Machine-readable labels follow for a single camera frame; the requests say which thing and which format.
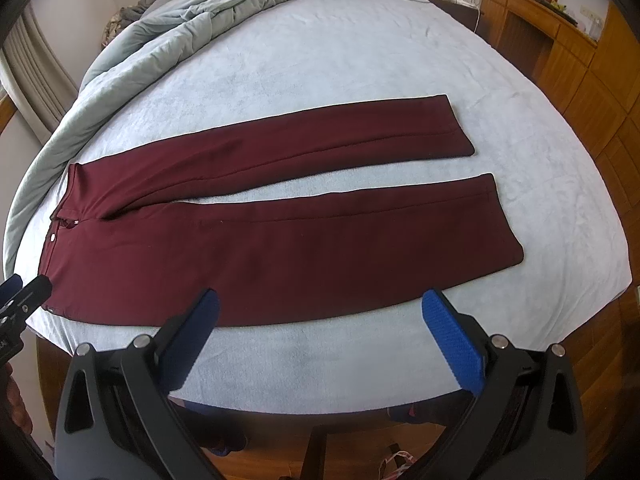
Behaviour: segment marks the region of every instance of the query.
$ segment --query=white bed sheet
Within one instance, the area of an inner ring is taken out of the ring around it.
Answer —
[[[306,108],[434,94],[449,97],[476,147],[474,156],[337,171],[200,202],[271,200],[491,172],[524,247],[524,262],[446,295],[489,334],[544,349],[630,283],[620,220],[589,155],[542,92],[431,4],[292,0],[266,10],[133,99],[75,161]],[[65,187],[66,177],[27,228],[15,266],[25,280],[36,275],[49,216]],[[156,330],[93,326],[41,310],[29,325],[68,352],[82,341],[100,350],[120,348]],[[457,388],[416,300],[329,320],[216,329],[176,396],[238,410],[329,413],[413,402]]]

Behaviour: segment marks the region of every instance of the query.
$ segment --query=maroon pants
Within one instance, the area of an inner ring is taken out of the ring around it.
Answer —
[[[445,96],[317,108],[69,167],[40,272],[46,307],[159,326],[205,287],[220,326],[353,314],[523,259],[490,174],[252,203],[172,202],[305,175],[471,155]]]

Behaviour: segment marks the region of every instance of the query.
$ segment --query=curtain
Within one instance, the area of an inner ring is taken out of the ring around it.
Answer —
[[[78,89],[44,39],[29,4],[0,51],[0,80],[42,144],[78,97]]]

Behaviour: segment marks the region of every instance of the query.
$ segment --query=metal screw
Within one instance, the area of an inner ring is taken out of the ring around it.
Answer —
[[[133,346],[135,346],[135,348],[144,348],[149,343],[151,343],[151,338],[147,334],[139,335],[133,340]]]
[[[89,350],[91,350],[91,345],[89,345],[89,343],[80,343],[78,348],[76,348],[76,354],[87,355]]]
[[[507,346],[509,346],[509,340],[501,334],[496,334],[494,336],[491,336],[491,344],[496,348],[503,350],[507,348]]]
[[[564,354],[566,354],[566,351],[564,350],[564,346],[559,345],[557,343],[555,345],[551,345],[551,351],[554,353],[554,355],[558,357],[564,357]]]

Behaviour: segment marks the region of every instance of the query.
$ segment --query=wall socket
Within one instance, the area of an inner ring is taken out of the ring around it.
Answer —
[[[598,16],[595,12],[588,9],[585,6],[580,6],[580,14],[589,18],[592,22],[596,22],[597,20],[601,20],[601,17]]]

